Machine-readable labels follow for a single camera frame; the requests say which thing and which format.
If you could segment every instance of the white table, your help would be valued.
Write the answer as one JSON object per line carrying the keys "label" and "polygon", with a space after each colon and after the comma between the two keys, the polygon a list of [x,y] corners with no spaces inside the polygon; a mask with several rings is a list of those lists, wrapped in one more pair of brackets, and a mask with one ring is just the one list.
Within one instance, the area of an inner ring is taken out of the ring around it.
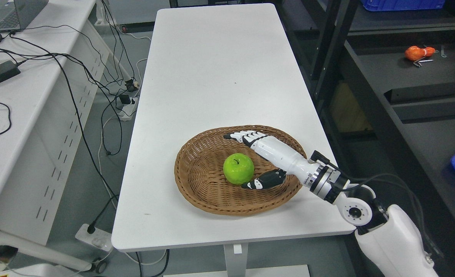
{"label": "white table", "polygon": [[306,188],[281,207],[242,217],[204,212],[176,186],[178,151],[210,128],[272,126],[308,155],[318,149],[333,159],[273,5],[160,10],[141,95],[113,227],[118,250],[223,244],[227,274],[244,276],[248,242],[354,230]]}
{"label": "white table", "polygon": [[[50,52],[69,53],[82,60],[95,79],[101,79],[111,50],[87,21],[95,1],[50,0],[28,28],[67,24],[69,27],[24,30],[16,37]],[[46,54],[25,42],[6,38],[0,47],[22,54]],[[10,60],[0,53],[0,63]],[[59,58],[69,76],[72,91],[85,125],[97,86],[84,70]],[[44,247],[81,139],[69,90],[54,60],[29,61],[21,73],[0,83],[0,102],[12,111],[12,128],[0,135],[0,245],[77,270],[89,262]],[[7,110],[0,106],[0,131],[8,126]]]}

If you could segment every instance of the wicker basket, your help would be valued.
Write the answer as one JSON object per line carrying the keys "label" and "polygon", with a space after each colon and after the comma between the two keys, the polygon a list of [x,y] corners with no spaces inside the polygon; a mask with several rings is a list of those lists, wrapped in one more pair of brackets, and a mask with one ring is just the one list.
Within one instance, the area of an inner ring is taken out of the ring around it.
{"label": "wicker basket", "polygon": [[286,203],[301,188],[294,175],[288,175],[283,184],[266,190],[243,189],[226,181],[222,165],[233,153],[244,153],[252,159],[255,176],[275,169],[249,147],[222,137],[226,133],[248,130],[273,135],[306,157],[294,138],[272,127],[245,125],[200,133],[180,149],[174,166],[176,184],[192,205],[213,214],[250,215]]}

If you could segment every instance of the gray floor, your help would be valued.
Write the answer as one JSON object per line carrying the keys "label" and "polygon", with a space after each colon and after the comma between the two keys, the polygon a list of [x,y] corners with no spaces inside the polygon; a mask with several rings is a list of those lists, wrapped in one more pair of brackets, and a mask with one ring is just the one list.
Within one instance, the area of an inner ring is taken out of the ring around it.
{"label": "gray floor", "polygon": [[[109,29],[98,28],[105,41],[113,49],[114,39]],[[152,35],[152,33],[136,33],[136,36]],[[135,68],[136,61],[146,58],[150,42],[147,39],[134,39],[122,35],[130,61]],[[124,61],[125,68],[131,73],[131,68]],[[143,69],[146,62],[141,62]],[[110,86],[110,91],[116,93],[118,86]],[[107,100],[102,94],[98,94],[92,106],[89,120],[85,128],[85,137],[90,144],[92,154],[97,160],[97,149],[101,134],[101,112],[107,105]],[[104,120],[110,118],[110,109],[105,113]],[[123,136],[120,153],[115,156],[106,156],[101,151],[102,172],[108,183],[119,192],[127,159],[129,140],[134,121],[122,122]],[[111,120],[105,129],[105,140],[108,149],[112,152],[118,150],[120,141],[120,128],[117,120]],[[92,261],[94,258],[103,257],[103,251],[94,249],[74,238],[76,231],[84,223],[90,223],[102,209],[108,195],[104,186],[90,162],[83,143],[79,145],[77,155],[67,181],[64,195],[48,240],[47,246],[65,254]],[[97,223],[97,228],[112,232],[114,209],[110,206]],[[162,251],[146,251],[141,253],[143,262],[151,262],[162,255]],[[108,267],[102,276],[107,277],[135,277],[139,276],[139,268],[136,263],[124,254],[114,251],[107,259]],[[18,254],[11,263],[11,267],[20,268],[44,261],[23,254]],[[312,277],[353,277],[355,276],[350,264],[349,254],[342,237],[322,237],[297,240],[279,240],[273,242],[256,242],[249,246],[248,268],[308,265]],[[144,276],[159,273],[164,266],[164,260],[151,265],[143,266]],[[180,274],[189,272],[209,272],[225,270],[224,251],[221,245],[212,247],[193,247],[188,249],[172,249],[169,265],[165,274]],[[98,274],[82,272],[85,277]]]}

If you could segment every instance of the white robot arm segment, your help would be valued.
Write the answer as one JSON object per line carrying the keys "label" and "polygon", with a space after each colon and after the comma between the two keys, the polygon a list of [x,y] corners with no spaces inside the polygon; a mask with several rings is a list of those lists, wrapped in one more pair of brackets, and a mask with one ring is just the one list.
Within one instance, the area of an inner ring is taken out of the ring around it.
{"label": "white robot arm segment", "polygon": [[361,250],[386,277],[438,277],[434,263],[423,249],[421,234],[409,216],[397,205],[391,205],[385,212],[371,188],[350,184],[322,156],[307,160],[277,138],[256,131],[230,133],[224,138],[244,143],[280,168],[277,174],[263,174],[242,187],[267,189],[281,184],[285,173],[296,175],[312,193],[336,205],[342,217],[356,226]]}

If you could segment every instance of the power strip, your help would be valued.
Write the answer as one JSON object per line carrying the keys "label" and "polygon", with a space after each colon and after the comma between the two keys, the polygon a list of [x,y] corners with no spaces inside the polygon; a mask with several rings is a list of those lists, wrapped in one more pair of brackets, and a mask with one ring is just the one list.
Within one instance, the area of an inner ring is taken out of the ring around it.
{"label": "power strip", "polygon": [[89,234],[87,232],[87,228],[89,224],[85,223],[80,227],[78,232],[75,234],[75,238],[80,240],[81,242],[85,242],[93,247],[98,249],[104,250],[106,252],[111,251],[113,246],[111,245],[111,234],[103,231],[101,229],[96,228],[94,233]]}
{"label": "power strip", "polygon": [[129,121],[134,116],[138,105],[138,96],[130,98],[131,103],[123,106],[122,110],[118,113],[121,121]]}

